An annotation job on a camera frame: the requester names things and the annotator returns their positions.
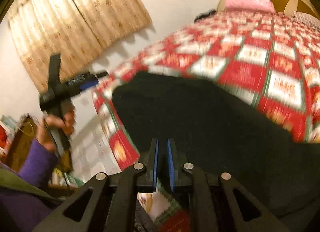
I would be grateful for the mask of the purple sleeve forearm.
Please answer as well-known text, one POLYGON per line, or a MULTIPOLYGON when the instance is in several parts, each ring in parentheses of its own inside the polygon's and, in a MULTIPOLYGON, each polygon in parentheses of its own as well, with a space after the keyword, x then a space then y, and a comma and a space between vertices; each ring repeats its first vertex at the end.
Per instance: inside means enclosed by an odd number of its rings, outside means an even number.
POLYGON ((44 187, 48 185, 56 164, 56 154, 34 139, 18 176, 35 187, 44 187))

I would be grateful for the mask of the person left hand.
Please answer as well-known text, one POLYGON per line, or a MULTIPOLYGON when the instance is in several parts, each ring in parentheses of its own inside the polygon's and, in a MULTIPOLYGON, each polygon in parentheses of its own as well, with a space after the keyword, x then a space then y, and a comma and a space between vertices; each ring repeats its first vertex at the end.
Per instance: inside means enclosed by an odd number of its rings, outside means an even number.
POLYGON ((56 127, 61 129, 67 137, 70 137, 74 132, 74 125, 75 108, 74 106, 71 106, 63 118, 51 114, 45 116, 38 125, 36 139, 47 151, 55 152, 56 148, 47 128, 56 127))

